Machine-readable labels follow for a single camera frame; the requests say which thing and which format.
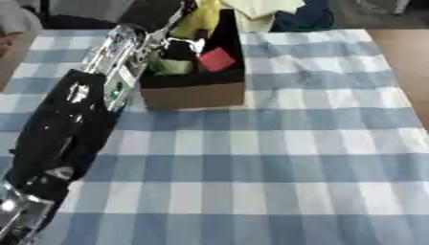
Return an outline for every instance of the white cloth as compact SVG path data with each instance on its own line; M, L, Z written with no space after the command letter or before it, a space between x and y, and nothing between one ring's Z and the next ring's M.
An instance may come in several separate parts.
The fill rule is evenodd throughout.
M238 29L241 32L268 32L274 23L276 11L295 13L305 5L303 0L222 0L236 10Z

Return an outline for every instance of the wooden table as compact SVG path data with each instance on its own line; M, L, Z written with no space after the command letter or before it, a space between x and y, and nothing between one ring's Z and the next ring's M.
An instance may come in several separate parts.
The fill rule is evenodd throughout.
M394 69L426 129L429 129L429 30L369 31Z

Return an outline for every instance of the floor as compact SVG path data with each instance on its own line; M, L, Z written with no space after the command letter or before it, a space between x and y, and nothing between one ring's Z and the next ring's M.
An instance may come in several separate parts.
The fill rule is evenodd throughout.
M385 13L369 12L357 4L366 1ZM336 18L336 28L421 29L429 28L429 1L412 0L402 15L391 15L395 0L330 0Z

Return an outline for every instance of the gingham fabric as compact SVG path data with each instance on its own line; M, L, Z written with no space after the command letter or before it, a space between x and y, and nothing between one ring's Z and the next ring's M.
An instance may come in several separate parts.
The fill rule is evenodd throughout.
M35 41L0 96L2 168L43 96L105 34ZM368 34L241 42L243 106L146 111L136 91L36 244L428 244L428 138Z

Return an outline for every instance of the green object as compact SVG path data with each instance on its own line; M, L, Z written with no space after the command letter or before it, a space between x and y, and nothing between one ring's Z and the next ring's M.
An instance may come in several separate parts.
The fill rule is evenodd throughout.
M116 83L116 89L110 93L110 98L113 100L117 99L118 96L123 91L123 89L124 89L124 84L119 81L118 83Z

